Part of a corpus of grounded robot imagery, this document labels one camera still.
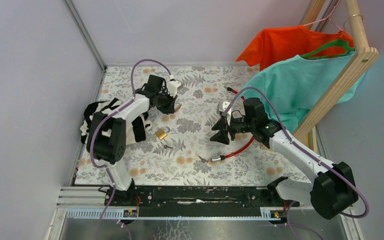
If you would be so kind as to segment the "small brass padlock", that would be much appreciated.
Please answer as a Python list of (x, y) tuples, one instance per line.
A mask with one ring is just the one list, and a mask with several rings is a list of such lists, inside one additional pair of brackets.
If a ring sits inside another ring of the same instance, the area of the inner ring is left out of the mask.
[(178, 111), (180, 110), (181, 107), (182, 107), (182, 104), (177, 105), (177, 106), (175, 107), (175, 109), (174, 109), (174, 112), (175, 112), (175, 113), (178, 112)]

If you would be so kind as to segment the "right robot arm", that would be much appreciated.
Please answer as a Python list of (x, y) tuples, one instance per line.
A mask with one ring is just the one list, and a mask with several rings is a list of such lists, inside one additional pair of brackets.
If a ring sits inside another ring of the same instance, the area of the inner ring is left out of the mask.
[(267, 201), (273, 206), (285, 200), (312, 206), (323, 218), (330, 220), (358, 201), (352, 169), (345, 162), (334, 163), (316, 155), (306, 145), (283, 130), (276, 120), (270, 120), (258, 97), (245, 99), (244, 115), (235, 118), (223, 113), (227, 101), (218, 104), (219, 120), (211, 128), (216, 134), (212, 142), (228, 145), (237, 134), (250, 133), (267, 148), (281, 154), (296, 166), (310, 182), (280, 177), (268, 185)]

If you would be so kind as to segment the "small silver key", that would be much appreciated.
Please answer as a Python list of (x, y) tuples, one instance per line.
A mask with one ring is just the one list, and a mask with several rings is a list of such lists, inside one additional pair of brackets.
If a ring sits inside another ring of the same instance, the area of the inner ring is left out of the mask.
[(164, 149), (173, 149), (173, 147), (171, 147), (171, 146), (169, 146), (169, 145), (167, 145), (167, 144), (165, 144), (165, 145), (163, 146), (163, 148), (164, 148)]

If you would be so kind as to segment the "large brass padlock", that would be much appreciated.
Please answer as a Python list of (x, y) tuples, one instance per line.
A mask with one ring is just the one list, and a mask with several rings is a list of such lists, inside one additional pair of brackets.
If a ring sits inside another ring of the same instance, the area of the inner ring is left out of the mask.
[(164, 138), (166, 138), (168, 136), (168, 134), (170, 133), (171, 129), (169, 127), (162, 127), (162, 128), (159, 128), (156, 132), (155, 132), (155, 135), (156, 137), (159, 139), (159, 140), (163, 140)]

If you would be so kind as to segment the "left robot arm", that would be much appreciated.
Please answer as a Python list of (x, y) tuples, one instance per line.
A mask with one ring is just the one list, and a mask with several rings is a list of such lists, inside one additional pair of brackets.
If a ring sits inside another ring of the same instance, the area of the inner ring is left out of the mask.
[(175, 112), (175, 102), (181, 82), (171, 75), (169, 80), (150, 75), (147, 83), (135, 89), (133, 98), (108, 113), (92, 115), (86, 148), (96, 168), (104, 168), (116, 192), (116, 199), (124, 206), (132, 204), (135, 192), (122, 158), (130, 140), (136, 143), (146, 139), (144, 114), (156, 108), (165, 115)]

